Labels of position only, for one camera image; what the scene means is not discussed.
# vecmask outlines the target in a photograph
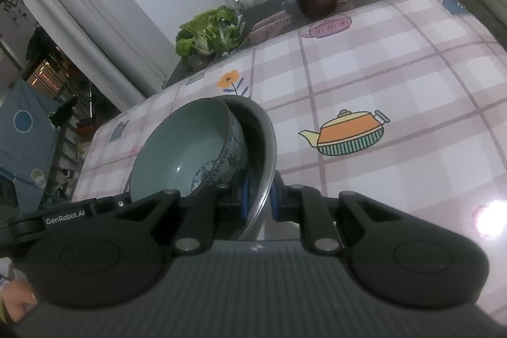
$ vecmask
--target green leafy vegetable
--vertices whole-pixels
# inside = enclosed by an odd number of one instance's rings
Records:
[[[192,54],[221,54],[239,45],[238,17],[234,10],[221,6],[196,15],[180,26],[176,36],[176,53],[182,58]]]

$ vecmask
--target green ceramic bowl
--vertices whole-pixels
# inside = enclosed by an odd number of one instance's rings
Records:
[[[133,201],[164,189],[187,196],[201,185],[230,183],[247,154],[243,131],[227,105],[200,99],[169,115],[139,152],[130,178]]]

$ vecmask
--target ribbed black surface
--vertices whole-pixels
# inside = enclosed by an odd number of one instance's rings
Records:
[[[42,304],[16,331],[23,338],[482,338],[500,327],[474,306],[423,312],[381,302],[338,260],[309,254],[298,241],[215,241],[205,254],[177,259],[130,303],[100,311]]]

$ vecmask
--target table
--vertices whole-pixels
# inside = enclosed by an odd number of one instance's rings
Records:
[[[97,131],[74,201],[123,192],[156,126],[224,90],[267,111],[286,184],[355,190],[477,242],[490,260],[478,304],[507,321],[507,53],[456,0],[381,1],[179,81]],[[376,144],[345,156],[298,134],[343,109],[380,110],[390,123]]]

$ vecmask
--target blue circle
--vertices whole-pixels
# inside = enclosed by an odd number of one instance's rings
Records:
[[[16,112],[13,123],[14,128],[22,134],[26,134],[34,124],[31,115],[23,110]]]

